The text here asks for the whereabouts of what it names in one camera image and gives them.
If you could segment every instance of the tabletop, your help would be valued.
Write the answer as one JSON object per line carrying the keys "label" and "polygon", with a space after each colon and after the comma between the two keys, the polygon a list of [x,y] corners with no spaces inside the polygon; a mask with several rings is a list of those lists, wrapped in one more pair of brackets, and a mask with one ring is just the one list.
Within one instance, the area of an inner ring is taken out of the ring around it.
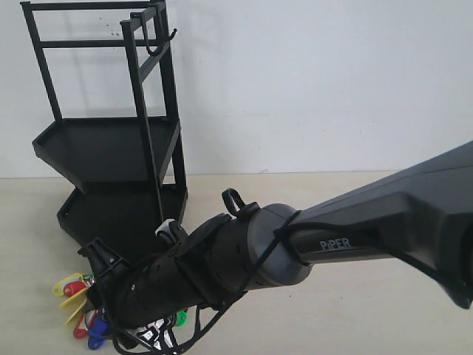
{"label": "tabletop", "polygon": [[[188,232],[224,212],[231,186],[246,202],[305,209],[389,172],[188,177]],[[0,354],[85,354],[64,325],[52,284],[90,270],[55,214],[73,186],[62,178],[0,180]],[[399,260],[314,266],[303,283],[250,292],[190,354],[470,354],[473,317]],[[185,339],[191,323],[177,329]],[[97,354],[116,354],[111,342]]]}

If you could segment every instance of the robotic arm link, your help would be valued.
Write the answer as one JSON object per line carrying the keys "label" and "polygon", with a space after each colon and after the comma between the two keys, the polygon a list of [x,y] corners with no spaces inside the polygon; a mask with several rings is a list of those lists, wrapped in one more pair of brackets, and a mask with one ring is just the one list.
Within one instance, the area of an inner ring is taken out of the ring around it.
{"label": "robotic arm link", "polygon": [[300,283],[317,263],[384,257],[471,305],[473,142],[304,211],[246,205],[233,189],[222,195],[233,217],[219,214],[190,235],[167,223],[157,232],[163,252],[106,287],[117,327],[194,305],[226,310],[246,291]]}

